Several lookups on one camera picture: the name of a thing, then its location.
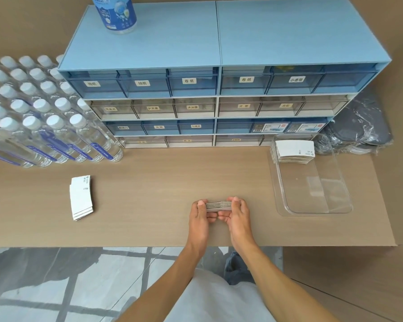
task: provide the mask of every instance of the person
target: person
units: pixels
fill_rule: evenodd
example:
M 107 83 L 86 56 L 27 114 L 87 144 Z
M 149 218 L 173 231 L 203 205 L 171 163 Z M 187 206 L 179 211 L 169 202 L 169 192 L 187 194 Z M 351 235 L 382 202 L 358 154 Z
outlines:
M 261 251 L 252 236 L 245 200 L 228 200 L 232 210 L 218 213 L 206 212 L 207 200 L 193 203 L 182 252 L 117 322 L 338 322 Z M 228 279 L 236 281 L 236 276 L 244 275 L 245 280 L 233 286 L 212 272 L 196 269 L 207 248 L 209 224 L 216 220 L 226 222 L 237 251 L 235 262 L 226 266 Z

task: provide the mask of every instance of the clear plastic container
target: clear plastic container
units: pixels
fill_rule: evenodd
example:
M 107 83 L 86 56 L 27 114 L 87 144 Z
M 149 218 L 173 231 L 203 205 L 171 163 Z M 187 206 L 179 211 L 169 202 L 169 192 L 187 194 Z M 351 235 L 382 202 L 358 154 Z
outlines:
M 312 140 L 315 158 L 308 164 L 279 163 L 275 141 Z M 320 155 L 317 145 L 322 144 Z M 283 133 L 273 137 L 269 153 L 276 208 L 283 216 L 349 213 L 352 203 L 330 141 L 320 133 Z

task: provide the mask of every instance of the person's right hand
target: person's right hand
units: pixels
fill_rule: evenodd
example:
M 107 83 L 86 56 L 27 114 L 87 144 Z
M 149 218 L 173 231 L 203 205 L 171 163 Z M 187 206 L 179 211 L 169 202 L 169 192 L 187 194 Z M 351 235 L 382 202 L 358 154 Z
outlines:
M 219 211 L 218 219 L 227 223 L 233 247 L 237 253 L 242 255 L 242 250 L 246 245 L 255 244 L 252 236 L 249 208 L 245 200 L 238 197 L 228 197 L 227 201 L 231 201 L 232 210 Z

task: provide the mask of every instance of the forearm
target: forearm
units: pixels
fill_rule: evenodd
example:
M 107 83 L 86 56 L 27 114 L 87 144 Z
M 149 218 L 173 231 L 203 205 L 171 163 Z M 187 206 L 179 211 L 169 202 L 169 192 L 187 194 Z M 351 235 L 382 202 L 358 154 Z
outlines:
M 163 322 L 193 278 L 198 262 L 197 251 L 191 246 L 184 247 L 169 270 L 117 322 Z
M 277 322 L 338 322 L 311 295 L 285 276 L 255 243 L 241 254 Z

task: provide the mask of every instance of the person's left hand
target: person's left hand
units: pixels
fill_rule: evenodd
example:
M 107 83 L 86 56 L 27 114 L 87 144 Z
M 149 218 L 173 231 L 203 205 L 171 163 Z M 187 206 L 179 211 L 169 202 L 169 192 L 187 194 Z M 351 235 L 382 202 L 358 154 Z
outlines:
M 187 246 L 190 246 L 198 253 L 199 258 L 204 255 L 208 246 L 209 223 L 215 222 L 218 214 L 206 212 L 207 199 L 193 202 L 189 213 L 189 231 Z

